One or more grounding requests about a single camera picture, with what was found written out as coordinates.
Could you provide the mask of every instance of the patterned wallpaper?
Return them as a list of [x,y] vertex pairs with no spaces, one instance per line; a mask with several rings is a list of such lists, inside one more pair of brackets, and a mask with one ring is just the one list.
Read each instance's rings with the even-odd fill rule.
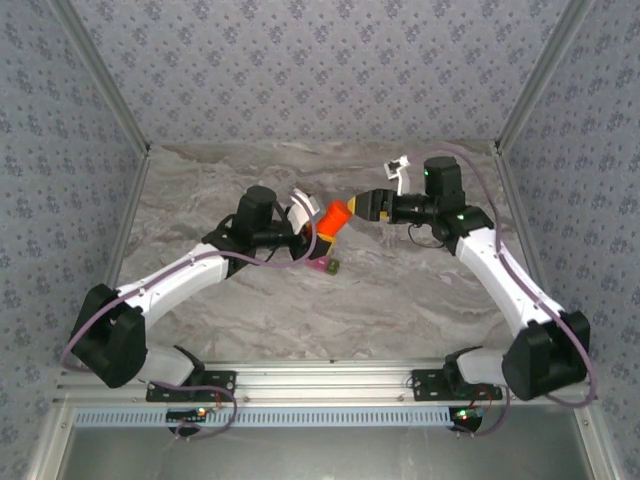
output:
[[565,0],[73,0],[152,143],[495,138]]
[[592,321],[600,397],[640,478],[640,4],[596,2],[509,153],[553,294]]
[[138,155],[46,1],[0,2],[0,478],[22,478],[45,390],[102,279]]

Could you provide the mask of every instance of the metal base plate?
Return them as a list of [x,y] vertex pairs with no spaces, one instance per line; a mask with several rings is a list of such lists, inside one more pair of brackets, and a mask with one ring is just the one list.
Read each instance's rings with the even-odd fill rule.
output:
[[[207,370],[203,374],[202,385],[226,388],[231,393],[236,389],[236,372],[232,370]],[[202,390],[196,392],[180,392],[168,388],[159,387],[150,383],[147,387],[147,402],[202,402],[216,401],[216,393]],[[219,396],[221,402],[228,402],[224,395]]]
[[455,395],[447,387],[444,381],[442,369],[437,370],[412,370],[411,371],[411,387],[413,390],[413,399],[416,402],[428,401],[449,401],[449,400],[488,400],[486,389],[491,395],[492,400],[502,400],[502,390],[493,385],[478,384],[472,385],[472,388]]

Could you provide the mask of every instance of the marble surface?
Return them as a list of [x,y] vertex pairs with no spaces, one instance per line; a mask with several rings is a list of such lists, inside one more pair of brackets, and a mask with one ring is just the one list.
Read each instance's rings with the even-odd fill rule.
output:
[[[523,258],[489,144],[467,143],[505,217],[505,241]],[[287,201],[294,186],[324,205],[372,188],[393,188],[382,162],[425,144],[238,144],[154,147],[120,283],[190,250],[251,185]],[[412,191],[422,190],[412,165]],[[468,203],[490,212],[463,166]],[[433,243],[430,229],[415,239]],[[444,249],[414,245],[407,226],[354,219],[340,232],[333,277],[308,267],[246,267],[177,306],[149,339],[179,344],[204,360],[443,356],[484,344],[508,346],[500,311],[473,274]],[[272,261],[286,261],[285,251]]]

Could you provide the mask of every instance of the orange object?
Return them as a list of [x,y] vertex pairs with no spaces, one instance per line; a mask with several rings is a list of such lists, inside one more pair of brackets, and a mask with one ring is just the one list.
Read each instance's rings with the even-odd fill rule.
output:
[[327,213],[318,222],[318,233],[335,237],[336,233],[346,225],[353,214],[342,200],[334,200],[327,208]]

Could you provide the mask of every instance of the enclosure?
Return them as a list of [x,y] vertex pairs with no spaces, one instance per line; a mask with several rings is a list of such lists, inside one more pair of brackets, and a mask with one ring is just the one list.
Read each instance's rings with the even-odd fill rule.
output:
[[[640,477],[635,2],[0,8],[0,478],[133,478],[146,469],[149,478],[196,479],[215,468],[220,478]],[[327,206],[394,188],[383,164],[410,154],[412,191],[421,191],[422,161],[442,153],[442,141],[481,172],[514,257],[588,317],[599,380],[589,407],[514,399],[512,418],[486,439],[456,440],[437,422],[409,417],[278,428],[269,416],[278,408],[410,416],[463,405],[414,404],[407,375],[463,348],[512,341],[491,295],[428,228],[411,237],[406,224],[354,218],[331,253],[337,275],[249,266],[149,332],[150,341],[239,372],[242,412],[255,408],[271,423],[243,417],[204,458],[206,442],[177,444],[163,432],[165,442],[153,422],[90,416],[157,411],[144,405],[143,386],[110,390],[61,372],[89,288],[173,262],[251,185],[284,203],[300,188]],[[491,212],[461,167],[467,202]],[[287,259],[281,250],[273,262]],[[310,449],[331,460],[317,463]],[[461,462],[456,452],[484,461]]]

